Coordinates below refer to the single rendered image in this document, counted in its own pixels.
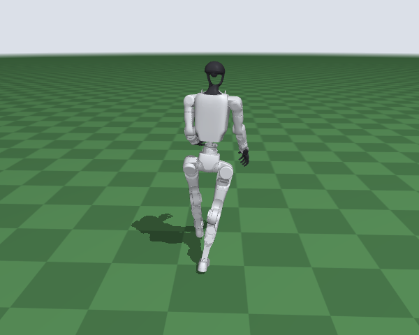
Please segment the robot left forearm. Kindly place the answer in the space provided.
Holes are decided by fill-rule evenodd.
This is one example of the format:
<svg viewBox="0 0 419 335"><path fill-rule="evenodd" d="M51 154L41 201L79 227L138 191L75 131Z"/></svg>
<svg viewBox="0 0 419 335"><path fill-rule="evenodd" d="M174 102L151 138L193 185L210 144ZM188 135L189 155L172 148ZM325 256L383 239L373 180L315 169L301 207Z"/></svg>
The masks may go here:
<svg viewBox="0 0 419 335"><path fill-rule="evenodd" d="M184 128L184 134L185 134L185 128ZM186 135L185 135L186 136ZM195 136L186 136L186 139L192 144L192 145L195 145L195 144L198 144L199 143L199 139L198 139L198 137L197 137L197 135L195 135Z"/></svg>

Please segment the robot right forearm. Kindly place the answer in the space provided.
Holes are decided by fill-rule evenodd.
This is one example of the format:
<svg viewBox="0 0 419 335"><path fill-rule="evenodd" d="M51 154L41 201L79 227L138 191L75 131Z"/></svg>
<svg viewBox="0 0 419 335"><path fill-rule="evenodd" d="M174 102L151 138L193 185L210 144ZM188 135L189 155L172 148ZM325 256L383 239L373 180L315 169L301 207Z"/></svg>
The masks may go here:
<svg viewBox="0 0 419 335"><path fill-rule="evenodd" d="M245 125L243 125L242 127L242 135L236 135L236 139L238 142L239 150L241 151L242 154L245 149L249 150L247 146L248 144L247 144L247 135L246 135Z"/></svg>

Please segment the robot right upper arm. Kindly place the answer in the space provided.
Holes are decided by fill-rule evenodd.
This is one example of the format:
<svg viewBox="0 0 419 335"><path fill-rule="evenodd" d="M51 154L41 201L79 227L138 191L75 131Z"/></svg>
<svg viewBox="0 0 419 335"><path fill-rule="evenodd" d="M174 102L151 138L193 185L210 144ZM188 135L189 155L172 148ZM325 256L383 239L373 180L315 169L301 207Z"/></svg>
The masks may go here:
<svg viewBox="0 0 419 335"><path fill-rule="evenodd" d="M242 99L238 96L229 96L228 106L232 110L233 115L233 133L236 135L242 135L242 127L244 125Z"/></svg>

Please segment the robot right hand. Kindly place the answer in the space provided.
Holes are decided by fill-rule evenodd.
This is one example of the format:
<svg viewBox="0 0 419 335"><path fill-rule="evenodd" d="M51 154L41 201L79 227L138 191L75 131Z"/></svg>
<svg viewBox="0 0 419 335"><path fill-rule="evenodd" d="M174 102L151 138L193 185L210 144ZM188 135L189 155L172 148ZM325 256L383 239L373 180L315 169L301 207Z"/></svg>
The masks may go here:
<svg viewBox="0 0 419 335"><path fill-rule="evenodd" d="M248 165L249 164L249 154L248 154L248 152L249 152L249 150L248 149L245 149L244 151L243 151L243 154L242 154L242 157L241 158L239 158L239 160L241 160L242 158L244 158L240 163L242 163L243 162L243 165L244 165L244 167L246 166L246 165ZM241 153L241 151L239 151L238 152L239 154Z"/></svg>

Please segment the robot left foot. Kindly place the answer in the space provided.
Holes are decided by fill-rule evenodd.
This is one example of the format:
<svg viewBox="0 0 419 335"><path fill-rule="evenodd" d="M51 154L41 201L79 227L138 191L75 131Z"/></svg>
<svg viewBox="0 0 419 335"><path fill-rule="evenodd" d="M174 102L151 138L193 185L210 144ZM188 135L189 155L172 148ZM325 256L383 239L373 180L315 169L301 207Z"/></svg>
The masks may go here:
<svg viewBox="0 0 419 335"><path fill-rule="evenodd" d="M204 223L203 223L203 218L202 218L202 216L201 216L200 221L201 221L201 228L200 228L199 226L198 226L198 228L196 228L196 222L195 222L195 219L193 220L193 222L194 222L194 227L195 227L195 229L196 229L196 236L197 236L197 237L199 237L199 238L203 237L203 235L204 235L204 232L203 232L203 226L204 226Z"/></svg>

